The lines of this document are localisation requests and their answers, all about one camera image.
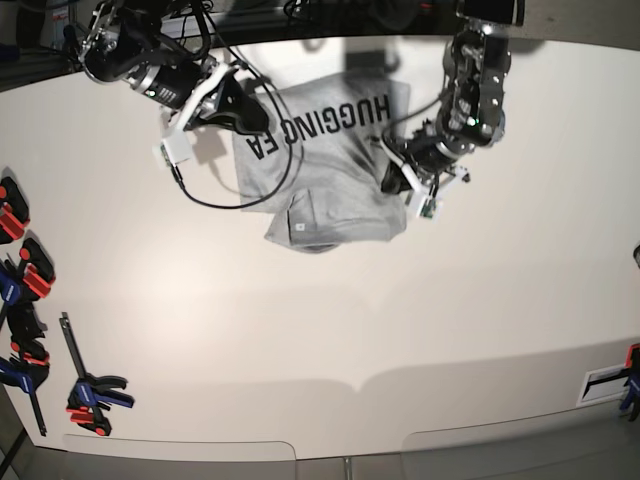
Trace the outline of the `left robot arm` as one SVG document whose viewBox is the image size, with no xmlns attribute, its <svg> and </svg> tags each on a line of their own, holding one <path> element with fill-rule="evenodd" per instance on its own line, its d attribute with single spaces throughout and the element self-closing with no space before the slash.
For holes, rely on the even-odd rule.
<svg viewBox="0 0 640 480">
<path fill-rule="evenodd" d="M 455 13 L 461 25 L 444 51 L 440 93 L 381 133 L 390 160 L 385 194 L 412 191 L 432 200 L 456 180 L 468 183 L 460 159 L 504 135 L 504 81 L 512 64 L 507 29 L 523 25 L 525 3 L 457 1 Z"/>
</svg>

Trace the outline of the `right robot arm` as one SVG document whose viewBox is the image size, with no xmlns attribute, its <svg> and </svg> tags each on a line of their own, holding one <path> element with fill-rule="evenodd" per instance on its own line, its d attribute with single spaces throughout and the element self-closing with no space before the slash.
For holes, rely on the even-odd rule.
<svg viewBox="0 0 640 480">
<path fill-rule="evenodd" d="M 201 37 L 197 50 L 162 31 L 164 18 L 185 6 Z M 158 103 L 176 117 L 172 127 L 178 131 L 214 126 L 241 135 L 267 132 L 268 113 L 236 79 L 249 65 L 239 58 L 226 63 L 211 55 L 212 27 L 202 1 L 102 1 L 78 60 L 92 81 L 124 81 Z"/>
</svg>

